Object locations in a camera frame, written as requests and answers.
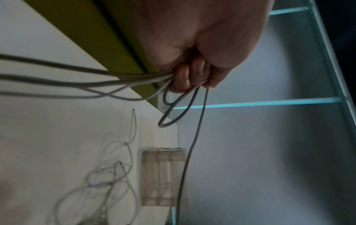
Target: finger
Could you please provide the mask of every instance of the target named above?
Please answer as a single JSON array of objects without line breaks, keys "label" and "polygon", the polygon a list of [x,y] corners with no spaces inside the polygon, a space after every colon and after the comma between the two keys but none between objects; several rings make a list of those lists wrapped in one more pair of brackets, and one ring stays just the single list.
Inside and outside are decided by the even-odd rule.
[{"label": "finger", "polygon": [[205,63],[205,59],[200,53],[190,60],[189,80],[191,86],[196,86],[203,80]]},{"label": "finger", "polygon": [[211,74],[210,77],[208,78],[208,84],[210,87],[216,87],[222,80],[225,79],[225,77],[230,73],[231,69],[227,68],[218,68],[213,66],[211,68]]},{"label": "finger", "polygon": [[179,64],[174,71],[171,91],[175,93],[182,93],[189,89],[190,86],[189,65],[185,63]]}]

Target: skin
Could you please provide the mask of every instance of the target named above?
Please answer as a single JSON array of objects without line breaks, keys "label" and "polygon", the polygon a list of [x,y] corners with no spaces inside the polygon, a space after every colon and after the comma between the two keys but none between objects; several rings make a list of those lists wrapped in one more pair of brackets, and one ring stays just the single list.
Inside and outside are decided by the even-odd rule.
[{"label": "skin", "polygon": [[149,60],[174,69],[173,92],[216,87],[255,48],[273,0],[128,0]]}]

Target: blue strip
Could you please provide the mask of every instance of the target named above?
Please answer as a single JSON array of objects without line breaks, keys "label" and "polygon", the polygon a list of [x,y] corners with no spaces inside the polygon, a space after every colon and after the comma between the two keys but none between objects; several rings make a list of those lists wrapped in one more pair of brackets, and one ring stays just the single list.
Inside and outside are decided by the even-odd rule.
[{"label": "blue strip", "polygon": [[[206,108],[230,108],[230,107],[249,107],[249,106],[287,106],[287,105],[310,105],[310,104],[331,104],[339,103],[339,97],[323,97],[315,99],[290,99],[278,101],[264,101],[264,102],[241,102],[241,103],[228,103],[207,105]],[[187,107],[176,107],[174,109],[186,109]],[[192,106],[191,109],[201,109],[203,106]]]},{"label": "blue strip", "polygon": [[291,9],[273,10],[270,12],[270,16],[285,14],[285,13],[295,13],[295,12],[300,12],[300,11],[305,11],[305,10],[308,10],[308,7],[297,7],[297,8],[291,8]]},{"label": "blue strip", "polygon": [[175,225],[175,210],[174,210],[174,207],[172,207],[172,225]]}]

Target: hand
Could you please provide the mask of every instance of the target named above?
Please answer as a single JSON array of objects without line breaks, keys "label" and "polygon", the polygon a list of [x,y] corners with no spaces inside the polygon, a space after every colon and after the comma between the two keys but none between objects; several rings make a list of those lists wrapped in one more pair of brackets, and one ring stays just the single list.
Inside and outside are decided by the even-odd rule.
[{"label": "hand", "polygon": [[129,0],[134,30],[149,60],[174,69],[173,92],[208,80],[216,87],[250,55],[273,0]]}]

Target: coiled cable on table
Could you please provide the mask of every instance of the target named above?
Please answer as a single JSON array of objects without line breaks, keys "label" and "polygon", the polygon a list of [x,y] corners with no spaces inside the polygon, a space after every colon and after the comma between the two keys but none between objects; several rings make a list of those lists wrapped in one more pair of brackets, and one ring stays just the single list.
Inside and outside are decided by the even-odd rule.
[{"label": "coiled cable on table", "polygon": [[[45,95],[45,94],[35,94],[35,93],[0,91],[0,96],[34,97],[34,98],[47,98],[47,99],[48,98],[53,98],[53,99],[97,99],[97,98],[102,98],[102,97],[112,97],[115,99],[126,100],[126,101],[142,101],[142,100],[148,100],[148,99],[155,97],[156,95],[159,94],[159,92],[161,92],[163,89],[165,89],[164,94],[163,94],[163,102],[165,105],[169,106],[169,109],[164,113],[164,115],[158,122],[158,126],[161,128],[168,127],[168,126],[178,122],[189,111],[190,107],[193,105],[194,100],[198,94],[200,86],[206,82],[206,80],[205,80],[205,81],[201,82],[199,85],[188,89],[176,101],[169,103],[166,98],[167,98],[168,91],[173,84],[173,73],[171,71],[153,73],[153,74],[148,74],[148,75],[128,74],[128,73],[124,74],[124,73],[117,73],[117,72],[112,72],[112,71],[92,69],[92,68],[80,67],[80,66],[72,66],[72,65],[62,64],[62,63],[55,63],[55,62],[49,62],[49,61],[44,61],[44,60],[31,59],[31,58],[20,57],[20,56],[11,56],[11,55],[5,55],[5,54],[0,54],[0,60],[35,64],[35,65],[39,65],[39,66],[52,67],[52,68],[70,70],[70,71],[75,71],[75,72],[92,73],[92,74],[107,75],[107,76],[116,76],[117,78],[120,79],[120,80],[110,80],[110,81],[101,81],[101,82],[63,82],[63,81],[57,81],[57,80],[52,80],[52,79],[44,79],[44,78],[36,78],[36,77],[28,77],[28,76],[0,73],[0,80],[10,81],[10,82],[28,83],[28,84],[33,84],[33,85],[44,85],[44,86],[55,86],[55,87],[72,87],[72,88],[77,88],[80,90],[84,90],[87,92],[97,94],[97,95],[93,95],[93,96],[68,96],[68,95]],[[126,97],[114,95],[114,94],[116,94],[124,89],[127,89],[129,87],[134,87],[134,86],[144,85],[144,84],[149,84],[149,83],[154,83],[154,82],[163,82],[164,84],[154,94],[152,94],[148,97],[145,97],[145,98],[126,98]],[[111,92],[107,92],[107,93],[90,89],[91,87],[106,87],[106,86],[116,86],[116,85],[124,85],[124,86],[120,87],[118,89],[115,89]],[[191,101],[189,102],[187,108],[177,118],[173,119],[170,122],[164,123],[164,120],[172,112],[173,108],[177,104],[179,104],[182,101],[182,99],[187,97],[193,91],[194,91],[193,97],[192,97]],[[180,203],[181,203],[181,198],[182,198],[182,190],[183,190],[183,186],[184,186],[184,181],[185,181],[185,177],[187,175],[190,157],[191,157],[192,151],[194,149],[194,146],[195,146],[198,136],[199,136],[202,119],[203,119],[204,112],[205,112],[208,91],[209,90],[207,89],[206,93],[205,93],[204,104],[203,104],[203,109],[201,111],[199,124],[197,127],[196,134],[194,136],[193,143],[192,143],[191,147],[189,148],[189,151],[187,154],[187,160],[184,165],[183,174],[182,174],[182,178],[181,178],[181,182],[180,182],[180,186],[179,186],[178,199],[177,199],[177,224],[179,222]]]}]

